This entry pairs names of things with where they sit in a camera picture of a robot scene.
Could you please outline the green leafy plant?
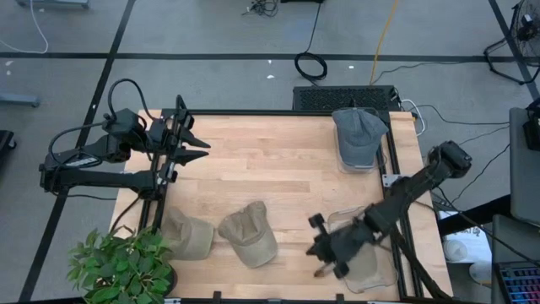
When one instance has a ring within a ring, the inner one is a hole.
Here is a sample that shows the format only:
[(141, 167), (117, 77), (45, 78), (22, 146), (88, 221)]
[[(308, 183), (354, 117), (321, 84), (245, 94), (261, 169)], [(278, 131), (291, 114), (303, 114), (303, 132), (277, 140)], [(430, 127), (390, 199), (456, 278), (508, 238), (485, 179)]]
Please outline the green leafy plant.
[(170, 252), (160, 231), (145, 228), (118, 236), (91, 231), (70, 251), (67, 280), (84, 304), (165, 304)]

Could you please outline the black support beam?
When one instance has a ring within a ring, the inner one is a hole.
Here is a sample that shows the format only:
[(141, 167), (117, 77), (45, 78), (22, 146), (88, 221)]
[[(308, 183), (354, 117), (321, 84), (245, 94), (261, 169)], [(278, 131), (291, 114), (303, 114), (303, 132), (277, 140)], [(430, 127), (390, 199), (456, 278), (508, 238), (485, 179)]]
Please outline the black support beam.
[(488, 224), (493, 221), (495, 215), (510, 216), (509, 194), (466, 211), (457, 211), (454, 215), (438, 220), (439, 233), (441, 236), (446, 236), (474, 226)]

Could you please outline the grey furniture foot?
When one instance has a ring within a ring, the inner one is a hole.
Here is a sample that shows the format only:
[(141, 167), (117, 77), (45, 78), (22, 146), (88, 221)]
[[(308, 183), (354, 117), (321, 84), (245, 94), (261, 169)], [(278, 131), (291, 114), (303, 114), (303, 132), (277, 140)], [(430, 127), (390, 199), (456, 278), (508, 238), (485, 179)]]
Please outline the grey furniture foot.
[(0, 104), (38, 107), (40, 103), (41, 102), (37, 96), (0, 93)]

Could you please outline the black standing fan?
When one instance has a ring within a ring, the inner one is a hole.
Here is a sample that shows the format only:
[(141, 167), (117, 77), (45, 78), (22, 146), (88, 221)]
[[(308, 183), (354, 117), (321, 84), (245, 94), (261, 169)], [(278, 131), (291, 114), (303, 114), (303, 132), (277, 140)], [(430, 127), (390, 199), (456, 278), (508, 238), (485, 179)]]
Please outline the black standing fan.
[[(489, 70), (519, 85), (534, 82), (540, 75), (540, 0), (519, 0), (512, 7), (510, 27), (503, 34), (501, 40), (487, 46), (483, 51)], [(490, 53), (510, 43), (516, 47), (517, 55), (527, 66), (537, 69), (531, 80), (516, 79), (495, 68)]]

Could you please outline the grey desk top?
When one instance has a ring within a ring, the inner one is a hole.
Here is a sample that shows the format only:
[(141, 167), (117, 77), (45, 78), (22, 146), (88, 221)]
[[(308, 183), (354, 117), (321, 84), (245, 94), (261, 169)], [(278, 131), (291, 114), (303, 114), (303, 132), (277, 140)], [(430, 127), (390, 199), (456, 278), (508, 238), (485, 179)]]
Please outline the grey desk top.
[(528, 149), (523, 125), (527, 111), (511, 108), (510, 119), (510, 212), (540, 226), (540, 151)]

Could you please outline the black plant pot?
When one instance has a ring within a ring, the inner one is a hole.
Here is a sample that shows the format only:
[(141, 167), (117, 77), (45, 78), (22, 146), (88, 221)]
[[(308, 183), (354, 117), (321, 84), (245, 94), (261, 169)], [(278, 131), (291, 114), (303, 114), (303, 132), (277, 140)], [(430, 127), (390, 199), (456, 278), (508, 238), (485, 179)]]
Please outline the black plant pot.
[(169, 266), (169, 268), (170, 268), (170, 271), (165, 276), (165, 279), (169, 282), (169, 285), (165, 291), (165, 296), (168, 296), (174, 290), (177, 284), (177, 280), (178, 280), (175, 269), (171, 265)]

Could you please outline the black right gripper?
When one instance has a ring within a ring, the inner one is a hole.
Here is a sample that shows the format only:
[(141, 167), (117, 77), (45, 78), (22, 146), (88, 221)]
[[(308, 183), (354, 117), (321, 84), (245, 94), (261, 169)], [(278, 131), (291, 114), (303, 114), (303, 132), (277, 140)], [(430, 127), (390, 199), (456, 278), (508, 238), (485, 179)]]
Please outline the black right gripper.
[(314, 243), (307, 250), (307, 255), (316, 256), (324, 263), (315, 271), (316, 278), (324, 277), (331, 269), (338, 279), (343, 279), (350, 272), (348, 262), (365, 243), (375, 241), (374, 232), (359, 217), (354, 217), (351, 224), (333, 232), (326, 230), (321, 214), (311, 216), (309, 223), (312, 228), (319, 230), (319, 234), (314, 237)]

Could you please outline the black aluminium rig frame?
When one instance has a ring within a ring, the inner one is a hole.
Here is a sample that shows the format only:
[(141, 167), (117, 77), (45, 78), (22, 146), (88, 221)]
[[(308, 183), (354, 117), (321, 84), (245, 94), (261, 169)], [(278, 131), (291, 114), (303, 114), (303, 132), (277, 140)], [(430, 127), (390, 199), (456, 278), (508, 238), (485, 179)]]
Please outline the black aluminium rig frame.
[(206, 220), (218, 220), (237, 198), (261, 198), (282, 246), (276, 263), (254, 272), (245, 284), (219, 280), (208, 263), (198, 263), (203, 281), (186, 277), (176, 294), (198, 300), (217, 291), (230, 299), (287, 300), (355, 299), (330, 276), (313, 277), (317, 265), (306, 256), (314, 231), (308, 224), (316, 213), (366, 205), (383, 198), (385, 174), (411, 174), (421, 169), (413, 118), (404, 111), (386, 111), (389, 128), (382, 145), (385, 165), (361, 175), (338, 169), (330, 134), (329, 111), (196, 110), (194, 132), (210, 142), (210, 155), (180, 171), (168, 186), (169, 203), (179, 203)]

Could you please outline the white bag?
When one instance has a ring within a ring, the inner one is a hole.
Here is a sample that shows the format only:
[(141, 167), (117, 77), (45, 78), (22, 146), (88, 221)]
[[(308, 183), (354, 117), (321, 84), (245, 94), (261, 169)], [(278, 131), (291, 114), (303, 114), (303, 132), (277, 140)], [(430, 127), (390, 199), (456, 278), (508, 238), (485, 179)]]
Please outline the white bag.
[(442, 247), (448, 263), (468, 264), (468, 273), (476, 283), (492, 285), (492, 252), (486, 234), (479, 227), (443, 236)]

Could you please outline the black desk device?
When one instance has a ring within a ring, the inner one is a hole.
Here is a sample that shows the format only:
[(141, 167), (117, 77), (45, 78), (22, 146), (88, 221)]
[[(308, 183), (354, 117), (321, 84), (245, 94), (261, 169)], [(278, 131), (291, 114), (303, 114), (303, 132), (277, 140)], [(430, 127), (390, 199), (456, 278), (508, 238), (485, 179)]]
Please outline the black desk device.
[(527, 121), (522, 125), (528, 149), (540, 151), (540, 97), (527, 108)]

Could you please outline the grey furniture base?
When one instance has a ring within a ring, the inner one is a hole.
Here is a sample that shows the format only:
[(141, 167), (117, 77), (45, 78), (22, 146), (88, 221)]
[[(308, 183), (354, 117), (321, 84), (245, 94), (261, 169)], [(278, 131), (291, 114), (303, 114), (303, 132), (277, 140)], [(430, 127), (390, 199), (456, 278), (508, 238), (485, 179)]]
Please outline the grey furniture base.
[(81, 7), (83, 9), (89, 9), (90, 0), (14, 0), (20, 7), (26, 7), (30, 5), (53, 5), (53, 6), (65, 6), (65, 7)]

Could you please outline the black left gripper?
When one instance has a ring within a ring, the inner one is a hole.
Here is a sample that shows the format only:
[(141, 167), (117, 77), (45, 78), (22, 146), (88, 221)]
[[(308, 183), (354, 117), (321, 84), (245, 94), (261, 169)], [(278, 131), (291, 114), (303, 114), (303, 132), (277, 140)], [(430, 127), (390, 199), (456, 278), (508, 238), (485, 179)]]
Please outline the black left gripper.
[(210, 144), (195, 137), (191, 132), (194, 117), (189, 111), (169, 111), (161, 119), (152, 122), (148, 131), (148, 143), (153, 157), (160, 167), (154, 168), (157, 184), (175, 182), (178, 173), (176, 165), (208, 156), (208, 152), (188, 150), (184, 144), (209, 149)]

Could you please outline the backlit rainbow keyboard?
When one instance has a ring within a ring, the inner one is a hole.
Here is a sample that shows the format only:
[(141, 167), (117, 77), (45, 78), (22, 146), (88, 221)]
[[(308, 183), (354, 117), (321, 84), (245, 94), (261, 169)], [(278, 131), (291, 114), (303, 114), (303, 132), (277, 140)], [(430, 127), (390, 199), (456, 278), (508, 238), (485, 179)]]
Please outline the backlit rainbow keyboard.
[(540, 304), (540, 268), (533, 263), (495, 265), (505, 304)]

